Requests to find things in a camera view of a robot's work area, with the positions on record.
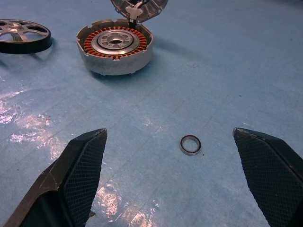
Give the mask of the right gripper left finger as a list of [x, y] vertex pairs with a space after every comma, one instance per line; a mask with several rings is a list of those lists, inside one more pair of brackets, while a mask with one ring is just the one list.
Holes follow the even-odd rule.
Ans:
[[35, 180], [3, 227], [85, 227], [102, 166], [107, 130], [69, 141]]

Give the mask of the black rotor wheel with spokes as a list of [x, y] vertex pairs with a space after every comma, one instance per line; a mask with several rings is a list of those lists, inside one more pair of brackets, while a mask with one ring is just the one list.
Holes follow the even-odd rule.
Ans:
[[[43, 38], [29, 39], [35, 33]], [[51, 31], [38, 23], [19, 19], [0, 19], [0, 53], [33, 54], [47, 50], [52, 45]]]

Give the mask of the silver motor stator housing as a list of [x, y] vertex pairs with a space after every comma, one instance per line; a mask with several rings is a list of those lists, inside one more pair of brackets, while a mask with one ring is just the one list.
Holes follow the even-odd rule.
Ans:
[[101, 20], [82, 28], [77, 46], [86, 67], [103, 76], [132, 74], [152, 59], [153, 35], [142, 24], [128, 20]]

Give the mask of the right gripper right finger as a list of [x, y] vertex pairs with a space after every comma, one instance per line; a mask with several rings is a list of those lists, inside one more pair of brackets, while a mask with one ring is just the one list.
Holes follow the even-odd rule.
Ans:
[[270, 227], [303, 227], [303, 159], [262, 132], [235, 128], [233, 137], [248, 188]]

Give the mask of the silver motor end cover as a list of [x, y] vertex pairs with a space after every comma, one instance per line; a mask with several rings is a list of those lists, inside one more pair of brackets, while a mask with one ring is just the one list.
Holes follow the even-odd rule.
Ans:
[[[127, 0], [110, 0], [113, 4], [116, 12], [129, 20], [129, 14], [125, 8], [130, 6]], [[147, 21], [153, 17], [159, 15], [166, 7], [169, 0], [150, 0], [146, 5], [141, 8], [143, 10], [144, 21]]]

